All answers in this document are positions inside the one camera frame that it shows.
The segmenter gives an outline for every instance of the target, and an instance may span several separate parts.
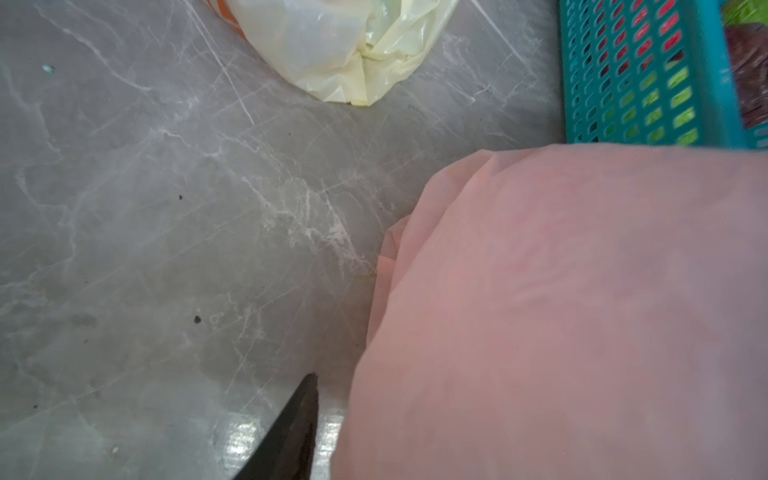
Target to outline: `white plastic bag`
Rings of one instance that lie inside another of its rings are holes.
[[[413,73],[458,3],[204,1],[239,24],[262,58],[286,80],[320,100],[353,105],[371,105]]]

